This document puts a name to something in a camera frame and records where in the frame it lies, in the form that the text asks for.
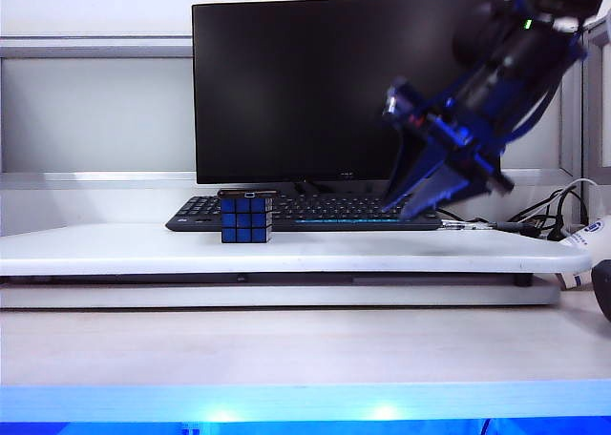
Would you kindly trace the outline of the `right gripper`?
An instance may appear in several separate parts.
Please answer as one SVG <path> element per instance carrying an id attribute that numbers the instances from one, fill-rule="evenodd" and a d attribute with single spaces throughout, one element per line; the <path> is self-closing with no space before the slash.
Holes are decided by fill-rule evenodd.
<path id="1" fill-rule="evenodd" d="M 414 218 L 452 197 L 512 192 L 499 158 L 512 131 L 505 119 L 514 92 L 509 67 L 481 67 L 432 98 L 401 80 L 400 148 L 381 210 L 404 201 L 402 218 Z"/>

